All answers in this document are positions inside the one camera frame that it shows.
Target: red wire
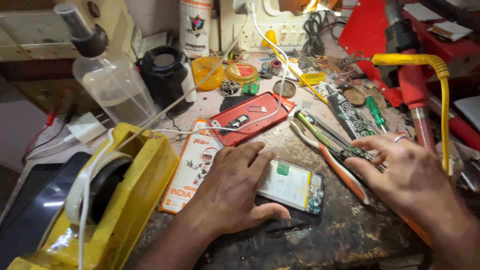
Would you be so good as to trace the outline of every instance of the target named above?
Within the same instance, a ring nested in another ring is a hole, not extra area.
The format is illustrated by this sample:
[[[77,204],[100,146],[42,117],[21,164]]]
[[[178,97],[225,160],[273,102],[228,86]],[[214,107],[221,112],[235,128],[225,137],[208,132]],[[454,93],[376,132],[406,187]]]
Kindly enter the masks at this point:
[[[25,148],[25,154],[28,153],[28,151],[30,150],[30,146],[32,145],[33,141],[35,141],[35,139],[38,138],[38,136],[40,136],[40,134],[42,134],[49,126],[45,126],[42,130],[40,130],[40,132],[38,132],[33,138],[32,140],[30,140],[30,142],[28,143],[27,147]]]

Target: plastic bottle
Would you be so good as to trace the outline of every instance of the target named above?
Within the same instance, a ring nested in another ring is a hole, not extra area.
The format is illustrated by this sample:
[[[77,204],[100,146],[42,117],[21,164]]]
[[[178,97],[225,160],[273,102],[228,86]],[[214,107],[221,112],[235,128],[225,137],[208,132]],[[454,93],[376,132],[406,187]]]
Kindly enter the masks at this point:
[[[73,3],[61,3],[54,11],[64,20],[79,56],[73,76],[115,123],[143,126],[157,114],[148,89],[130,56],[106,48]]]

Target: cartoon character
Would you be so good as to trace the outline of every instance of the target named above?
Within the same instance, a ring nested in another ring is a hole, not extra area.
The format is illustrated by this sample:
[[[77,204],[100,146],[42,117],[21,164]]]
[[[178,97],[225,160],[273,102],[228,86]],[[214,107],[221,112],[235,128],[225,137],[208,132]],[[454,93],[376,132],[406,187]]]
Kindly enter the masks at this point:
[[[200,160],[202,163],[198,165],[194,165],[192,160],[187,161],[187,166],[196,170],[198,168],[201,169],[200,173],[197,175],[195,180],[193,181],[193,184],[196,186],[199,186],[203,180],[205,179],[205,176],[207,175],[208,171],[210,170],[210,166],[212,166],[213,158],[215,154],[218,152],[218,150],[214,147],[209,147],[205,149],[201,154],[200,154]]]

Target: green screwdriver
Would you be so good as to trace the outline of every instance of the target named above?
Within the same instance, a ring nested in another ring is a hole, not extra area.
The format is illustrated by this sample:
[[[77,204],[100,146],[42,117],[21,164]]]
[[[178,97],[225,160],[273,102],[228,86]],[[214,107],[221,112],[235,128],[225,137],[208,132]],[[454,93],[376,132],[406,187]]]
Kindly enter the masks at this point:
[[[370,111],[373,118],[375,119],[375,123],[377,124],[377,126],[383,129],[385,133],[387,133],[387,131],[385,130],[385,119],[382,117],[382,114],[380,113],[380,109],[378,109],[377,103],[375,102],[373,97],[372,96],[366,97],[365,102],[367,103],[368,110]]]

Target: sticker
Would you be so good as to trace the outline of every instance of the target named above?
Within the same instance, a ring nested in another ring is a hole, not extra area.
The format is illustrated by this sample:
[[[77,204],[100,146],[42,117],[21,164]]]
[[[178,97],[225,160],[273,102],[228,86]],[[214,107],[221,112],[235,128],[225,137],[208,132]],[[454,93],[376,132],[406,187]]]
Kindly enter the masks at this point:
[[[253,73],[253,68],[247,65],[238,64],[235,65],[233,73],[237,76],[248,76]]]
[[[288,164],[279,162],[278,166],[276,167],[276,172],[280,175],[287,176],[289,168],[290,168],[290,166]]]
[[[320,73],[312,73],[312,74],[302,74],[301,75],[302,79],[307,81],[310,85],[317,85],[320,82],[325,81],[325,72],[320,72]]]

